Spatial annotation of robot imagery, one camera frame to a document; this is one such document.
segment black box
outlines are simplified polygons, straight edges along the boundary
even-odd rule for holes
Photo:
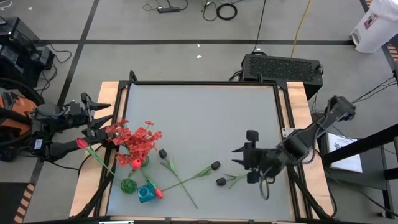
[[[309,100],[322,86],[323,67],[318,60],[246,54],[241,80],[303,82]]]

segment white container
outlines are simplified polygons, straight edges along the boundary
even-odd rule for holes
[[[373,0],[350,34],[356,50],[373,53],[398,33],[398,0]]]

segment wooden table frame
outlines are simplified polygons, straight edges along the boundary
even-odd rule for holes
[[[121,120],[123,118],[124,113],[126,112],[125,105],[128,100],[128,89],[129,89],[127,88],[128,84],[129,82],[127,81],[103,82],[98,97],[98,103],[110,103],[112,104],[112,106],[97,111],[94,117],[100,118],[103,116],[113,114],[114,115],[113,121]],[[279,101],[280,105],[282,106],[281,110],[284,121],[284,123],[281,124],[281,126],[289,128],[291,127],[291,125],[295,125],[296,128],[305,128],[312,123],[303,83],[301,82],[287,83],[287,90],[285,91],[281,89],[279,90]],[[111,122],[112,121],[108,121],[105,124],[105,126],[110,125]],[[116,149],[113,149],[107,153],[108,154],[107,157],[109,156],[110,158],[114,158],[115,153]],[[99,156],[104,158],[105,149],[100,149],[98,151],[98,154]],[[113,162],[114,159],[110,159],[109,166],[112,166]],[[104,175],[106,175],[106,172],[103,171],[101,164],[96,162],[93,158],[88,158],[80,172],[80,177],[76,185],[76,191],[72,203],[72,208],[70,210],[70,216],[76,215],[84,208],[84,206],[92,198],[95,191],[98,189],[100,185],[101,176],[103,177]],[[333,207],[331,205],[330,194],[328,191],[325,173],[323,171],[322,161],[318,154],[315,156],[315,159],[311,164],[303,165],[302,175],[305,176],[307,188],[314,196],[315,200],[322,206],[322,208],[328,214],[332,214]],[[100,216],[106,215],[106,210],[108,207],[108,199],[109,199],[109,190],[110,190],[110,185],[108,185],[107,189],[105,190],[102,196],[101,206],[96,207],[95,210],[96,215]],[[295,199],[296,196],[292,195],[294,194],[294,192],[298,192],[297,199]],[[298,208],[296,209],[294,209],[293,206],[294,203],[290,204],[290,214],[292,215],[292,217],[295,217],[295,219],[312,218],[312,212],[310,209],[308,209],[308,205],[304,202],[302,194],[300,193],[297,186],[296,188],[292,187],[290,189],[289,194],[290,198],[292,200],[296,200],[296,204],[298,204]],[[134,219],[134,220],[153,220],[153,221],[165,220],[165,218],[158,218],[158,217],[112,217],[112,219],[115,220]],[[172,220],[192,221],[197,219],[173,218]],[[225,220],[225,221],[231,222],[231,221],[242,221],[242,220]]]

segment black flower bud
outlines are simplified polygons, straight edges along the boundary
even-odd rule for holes
[[[167,152],[164,149],[159,150],[159,156],[160,158],[164,159],[167,157]]]
[[[211,168],[213,170],[217,170],[218,168],[220,168],[220,166],[221,166],[220,162],[216,161],[216,162],[212,163]]]
[[[224,186],[226,184],[226,179],[224,177],[216,180],[217,185]]]

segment metal stand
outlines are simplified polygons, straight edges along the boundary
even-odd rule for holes
[[[360,139],[354,143],[351,143],[345,147],[342,147],[338,150],[335,150],[331,153],[322,155],[322,162],[324,166],[329,166],[331,163],[340,161],[342,159],[346,159],[348,157],[366,152],[370,149],[375,149],[378,147],[382,147],[383,145],[394,142],[396,154],[397,154],[397,160],[398,160],[398,124],[395,124],[389,128],[386,128],[378,133],[372,134],[366,138]],[[376,175],[381,175],[382,179],[386,181],[386,187],[384,187],[382,190],[383,193],[383,199],[384,199],[384,206],[392,210],[392,199],[391,199],[391,190],[389,187],[389,182],[388,180],[394,180],[398,179],[398,168],[393,168],[393,169],[387,169],[386,167],[386,162],[384,158],[384,149],[382,148],[382,160],[383,160],[383,167],[384,167],[384,173],[380,172],[380,174]],[[394,216],[388,212],[383,212],[379,213],[380,216],[386,217],[386,218],[391,218],[394,219]]]

